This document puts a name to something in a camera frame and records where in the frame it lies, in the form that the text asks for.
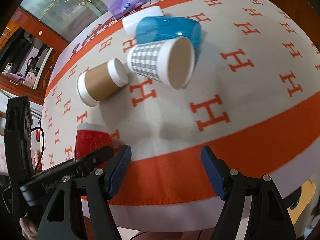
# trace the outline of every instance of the blue gripper pad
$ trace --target blue gripper pad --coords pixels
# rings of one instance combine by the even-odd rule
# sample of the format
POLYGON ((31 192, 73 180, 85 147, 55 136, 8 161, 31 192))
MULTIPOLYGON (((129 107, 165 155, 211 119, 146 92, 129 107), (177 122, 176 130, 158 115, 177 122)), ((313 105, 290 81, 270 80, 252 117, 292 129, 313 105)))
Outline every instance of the blue gripper pad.
POLYGON ((227 192, 224 188, 224 180, 216 165, 214 165, 210 153, 207 152, 205 147, 201 149, 201 162, 204 167, 205 172, 207 173, 208 179, 211 183, 211 186, 214 190, 214 193, 218 195, 221 200, 225 200, 227 192))
POLYGON ((111 198, 113 198, 115 195, 119 193, 122 181, 124 179, 125 173, 127 172, 130 161, 131 161, 131 148, 127 147, 109 179, 108 194, 110 195, 111 198))

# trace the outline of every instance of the silver bolt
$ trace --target silver bolt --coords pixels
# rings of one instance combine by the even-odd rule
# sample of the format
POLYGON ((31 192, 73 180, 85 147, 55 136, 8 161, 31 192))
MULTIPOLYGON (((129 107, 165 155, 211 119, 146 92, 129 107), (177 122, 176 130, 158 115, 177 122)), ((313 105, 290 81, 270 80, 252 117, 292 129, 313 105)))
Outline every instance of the silver bolt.
POLYGON ((94 171, 94 174, 96 174, 96 175, 101 175, 102 173, 103 173, 102 169, 97 169, 94 171))
POLYGON ((239 174, 239 171, 237 171, 237 170, 235 170, 235 169, 231 169, 231 170, 230 170, 230 174, 235 176, 235 175, 238 175, 238 174, 239 174))
POLYGON ((271 180, 271 177, 270 177, 269 175, 264 175, 264 176, 263 176, 263 179, 264 179, 265 181, 270 181, 270 180, 271 180))
POLYGON ((70 179, 70 176, 69 176, 69 175, 66 175, 66 176, 63 176, 62 181, 63 181, 63 182, 66 182, 66 181, 68 181, 69 179, 70 179))

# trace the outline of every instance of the purple cloth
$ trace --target purple cloth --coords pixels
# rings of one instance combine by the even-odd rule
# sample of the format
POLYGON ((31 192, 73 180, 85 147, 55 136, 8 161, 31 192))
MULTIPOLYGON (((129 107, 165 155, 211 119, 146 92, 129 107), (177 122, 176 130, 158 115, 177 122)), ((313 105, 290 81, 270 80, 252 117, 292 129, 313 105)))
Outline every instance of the purple cloth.
POLYGON ((116 0, 110 7, 108 7, 108 9, 118 20, 122 16, 145 3, 146 0, 116 0))
POLYGON ((16 82, 22 82, 22 81, 25 81, 25 78, 21 77, 21 76, 18 76, 16 74, 12 74, 12 73, 6 73, 6 76, 10 79, 12 79, 13 81, 16 81, 16 82))

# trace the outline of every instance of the blue cup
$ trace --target blue cup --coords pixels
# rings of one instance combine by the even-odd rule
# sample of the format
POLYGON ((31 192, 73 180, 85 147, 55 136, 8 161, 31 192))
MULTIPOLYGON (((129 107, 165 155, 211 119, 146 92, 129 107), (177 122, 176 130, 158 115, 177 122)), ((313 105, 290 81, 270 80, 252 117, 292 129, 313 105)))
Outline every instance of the blue cup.
POLYGON ((153 41, 187 37, 197 49, 201 40, 201 25, 185 17, 157 16, 145 17, 137 25, 136 40, 138 44, 153 41))

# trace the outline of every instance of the orange border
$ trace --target orange border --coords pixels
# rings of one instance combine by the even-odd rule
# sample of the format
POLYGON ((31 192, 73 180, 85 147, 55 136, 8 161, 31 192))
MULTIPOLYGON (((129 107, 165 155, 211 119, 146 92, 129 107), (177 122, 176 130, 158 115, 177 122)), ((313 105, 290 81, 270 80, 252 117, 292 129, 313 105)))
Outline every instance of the orange border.
MULTIPOLYGON (((163 0, 157 3, 157 6, 160 6, 161 9, 168 8, 177 4, 190 2, 193 0, 163 0)), ((103 41, 108 36, 112 35, 116 31, 122 28, 122 20, 116 22, 112 26, 105 29, 99 35, 97 35, 93 40, 89 41, 85 46, 83 46, 59 71, 59 73, 53 78, 51 83, 48 85, 45 97, 48 96, 51 89, 55 87, 58 81, 65 75, 65 73, 78 61, 80 60, 86 53, 88 53, 95 45, 103 41)))
POLYGON ((200 161, 209 145, 245 176, 288 163, 320 135, 320 92, 293 108, 234 134, 180 151, 131 162, 113 205, 168 205, 215 196, 200 161))

